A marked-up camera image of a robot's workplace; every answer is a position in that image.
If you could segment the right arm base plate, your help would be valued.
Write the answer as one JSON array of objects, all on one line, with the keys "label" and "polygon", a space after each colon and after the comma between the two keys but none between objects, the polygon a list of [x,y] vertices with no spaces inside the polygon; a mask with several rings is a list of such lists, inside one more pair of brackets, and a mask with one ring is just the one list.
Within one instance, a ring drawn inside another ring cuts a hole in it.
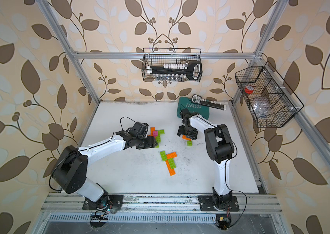
[{"label": "right arm base plate", "polygon": [[211,196],[198,196],[200,210],[203,212],[227,212],[228,208],[232,212],[240,210],[237,197],[227,195],[227,198],[222,198],[216,195]]}]

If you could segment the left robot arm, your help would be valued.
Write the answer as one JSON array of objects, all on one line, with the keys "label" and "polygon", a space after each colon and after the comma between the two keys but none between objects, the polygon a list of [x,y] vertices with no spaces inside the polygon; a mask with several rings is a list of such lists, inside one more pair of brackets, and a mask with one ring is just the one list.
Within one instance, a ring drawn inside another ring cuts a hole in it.
[{"label": "left robot arm", "polygon": [[76,193],[97,204],[108,202],[108,192],[98,183],[87,177],[88,168],[98,161],[124,151],[152,149],[158,145],[156,137],[149,136],[148,124],[135,122],[127,130],[113,132],[112,136],[100,142],[76,148],[66,147],[51,170],[53,179],[67,194]]}]

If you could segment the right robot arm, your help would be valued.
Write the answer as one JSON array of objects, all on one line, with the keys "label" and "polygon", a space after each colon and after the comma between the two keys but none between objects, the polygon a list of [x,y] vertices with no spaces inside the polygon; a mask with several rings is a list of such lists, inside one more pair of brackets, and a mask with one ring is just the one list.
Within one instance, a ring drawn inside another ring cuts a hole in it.
[{"label": "right robot arm", "polygon": [[199,113],[190,113],[188,109],[180,111],[182,125],[178,129],[178,136],[196,140],[198,133],[203,133],[206,152],[214,161],[214,186],[212,188],[213,203],[217,208],[232,201],[233,192],[229,188],[230,160],[235,152],[235,144],[225,124],[215,125]]}]

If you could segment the orange brick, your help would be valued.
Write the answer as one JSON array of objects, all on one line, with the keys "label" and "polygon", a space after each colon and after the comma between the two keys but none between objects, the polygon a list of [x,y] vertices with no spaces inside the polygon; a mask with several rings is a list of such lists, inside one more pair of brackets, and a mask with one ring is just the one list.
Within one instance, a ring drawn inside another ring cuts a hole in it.
[{"label": "orange brick", "polygon": [[150,128],[150,135],[153,136],[153,132],[155,131],[155,127]]},{"label": "orange brick", "polygon": [[172,153],[166,154],[166,156],[167,156],[167,159],[169,160],[169,159],[173,159],[173,158],[177,157],[177,154],[176,154],[176,152],[172,152]]},{"label": "orange brick", "polygon": [[170,168],[170,169],[168,169],[168,171],[169,171],[170,176],[173,176],[176,174],[174,169]]},{"label": "orange brick", "polygon": [[167,161],[167,160],[166,160],[166,165],[167,165],[168,170],[170,170],[171,167],[170,167],[169,161]]},{"label": "orange brick", "polygon": [[182,139],[185,139],[185,140],[187,140],[187,141],[192,141],[192,139],[186,137],[185,135],[182,136]]}]

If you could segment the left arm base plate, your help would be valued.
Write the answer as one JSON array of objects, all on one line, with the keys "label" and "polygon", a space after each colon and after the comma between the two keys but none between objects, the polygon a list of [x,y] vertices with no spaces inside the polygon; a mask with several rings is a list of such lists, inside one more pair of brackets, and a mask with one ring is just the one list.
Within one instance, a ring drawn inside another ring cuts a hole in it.
[{"label": "left arm base plate", "polygon": [[123,198],[123,195],[103,195],[97,202],[93,202],[88,198],[85,198],[82,209],[89,211],[113,209],[114,211],[118,211],[122,208]]}]

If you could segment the orange brick top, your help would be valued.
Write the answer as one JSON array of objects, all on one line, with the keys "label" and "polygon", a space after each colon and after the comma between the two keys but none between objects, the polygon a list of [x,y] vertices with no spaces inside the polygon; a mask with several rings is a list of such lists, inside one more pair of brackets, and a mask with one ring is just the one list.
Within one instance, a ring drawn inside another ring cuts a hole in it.
[{"label": "orange brick top", "polygon": [[170,167],[169,161],[167,161],[167,160],[166,160],[166,165],[167,165],[168,170],[170,170],[171,167]]}]

